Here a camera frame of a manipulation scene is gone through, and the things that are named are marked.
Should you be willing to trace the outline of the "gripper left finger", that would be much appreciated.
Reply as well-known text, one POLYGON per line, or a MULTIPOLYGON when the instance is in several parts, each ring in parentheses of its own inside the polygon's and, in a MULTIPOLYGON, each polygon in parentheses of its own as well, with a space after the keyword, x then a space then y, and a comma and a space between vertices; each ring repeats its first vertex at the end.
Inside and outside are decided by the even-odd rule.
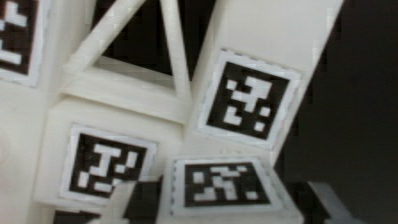
POLYGON ((118 185, 98 213, 58 210, 52 224, 157 224, 162 180, 118 185))

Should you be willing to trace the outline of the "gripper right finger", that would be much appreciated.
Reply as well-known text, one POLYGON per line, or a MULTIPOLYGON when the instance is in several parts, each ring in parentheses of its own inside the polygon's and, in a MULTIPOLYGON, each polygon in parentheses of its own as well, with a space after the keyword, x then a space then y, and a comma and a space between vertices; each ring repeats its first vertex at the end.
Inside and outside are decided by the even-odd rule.
POLYGON ((305 215, 305 224, 368 224, 354 217, 326 182, 292 182, 287 187, 305 215))

